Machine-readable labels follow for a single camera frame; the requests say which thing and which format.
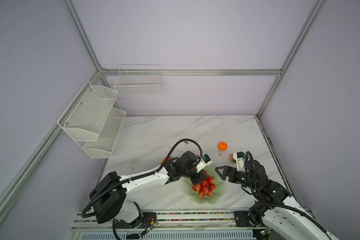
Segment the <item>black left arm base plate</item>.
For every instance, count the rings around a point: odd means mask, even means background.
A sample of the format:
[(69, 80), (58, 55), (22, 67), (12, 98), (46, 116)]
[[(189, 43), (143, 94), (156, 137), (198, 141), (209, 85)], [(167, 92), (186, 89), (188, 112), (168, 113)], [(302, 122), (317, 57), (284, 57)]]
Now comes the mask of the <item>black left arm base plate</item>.
[(157, 213), (143, 212), (142, 216), (139, 216), (131, 223), (127, 223), (123, 220), (115, 220), (116, 229), (146, 229), (150, 226), (152, 221), (156, 221)]

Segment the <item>orange fake tangerine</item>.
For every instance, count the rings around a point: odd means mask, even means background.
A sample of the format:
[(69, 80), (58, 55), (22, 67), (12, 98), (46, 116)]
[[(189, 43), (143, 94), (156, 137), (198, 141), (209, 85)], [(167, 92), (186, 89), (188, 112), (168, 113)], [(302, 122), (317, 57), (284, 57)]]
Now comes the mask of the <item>orange fake tangerine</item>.
[(225, 142), (220, 142), (218, 144), (218, 148), (220, 151), (226, 151), (228, 149), (228, 144)]

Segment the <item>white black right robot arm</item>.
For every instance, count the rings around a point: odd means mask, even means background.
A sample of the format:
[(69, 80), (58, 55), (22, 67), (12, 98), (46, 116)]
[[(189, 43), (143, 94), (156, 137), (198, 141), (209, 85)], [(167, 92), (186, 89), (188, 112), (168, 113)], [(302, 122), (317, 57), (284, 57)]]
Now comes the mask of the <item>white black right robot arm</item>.
[(238, 170), (230, 166), (216, 167), (222, 180), (248, 188), (256, 199), (250, 207), (251, 225), (265, 225), (286, 240), (337, 240), (297, 202), (280, 183), (269, 179), (265, 167), (248, 160)]

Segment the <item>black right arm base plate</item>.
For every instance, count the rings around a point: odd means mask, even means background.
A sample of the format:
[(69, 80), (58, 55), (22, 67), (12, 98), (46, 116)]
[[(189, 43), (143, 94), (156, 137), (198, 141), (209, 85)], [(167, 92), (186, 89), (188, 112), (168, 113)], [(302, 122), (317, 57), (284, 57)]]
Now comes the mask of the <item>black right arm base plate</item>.
[(257, 227), (256, 215), (250, 211), (234, 211), (234, 218), (237, 227)]

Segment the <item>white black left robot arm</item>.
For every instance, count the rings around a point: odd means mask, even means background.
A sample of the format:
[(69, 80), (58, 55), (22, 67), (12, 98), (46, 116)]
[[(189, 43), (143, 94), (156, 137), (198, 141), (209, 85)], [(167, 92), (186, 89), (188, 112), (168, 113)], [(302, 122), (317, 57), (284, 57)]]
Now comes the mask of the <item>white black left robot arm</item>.
[(139, 221), (141, 210), (136, 202), (126, 199), (138, 191), (163, 186), (188, 178), (196, 185), (208, 178), (204, 168), (211, 165), (208, 155), (197, 156), (188, 151), (179, 158), (167, 159), (160, 166), (137, 175), (119, 176), (117, 172), (107, 174), (90, 192), (89, 204), (82, 210), (81, 217), (96, 217), (98, 224), (104, 224), (116, 216), (127, 223)]

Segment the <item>red fake strawberry apple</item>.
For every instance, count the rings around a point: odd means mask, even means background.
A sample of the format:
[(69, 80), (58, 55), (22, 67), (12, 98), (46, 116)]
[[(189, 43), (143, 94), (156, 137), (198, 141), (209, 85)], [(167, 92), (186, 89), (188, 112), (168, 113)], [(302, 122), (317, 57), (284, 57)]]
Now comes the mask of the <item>red fake strawberry apple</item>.
[(234, 163), (234, 164), (236, 163), (236, 160), (234, 159), (234, 155), (231, 155), (231, 156), (230, 156), (230, 161), (231, 161), (232, 163)]

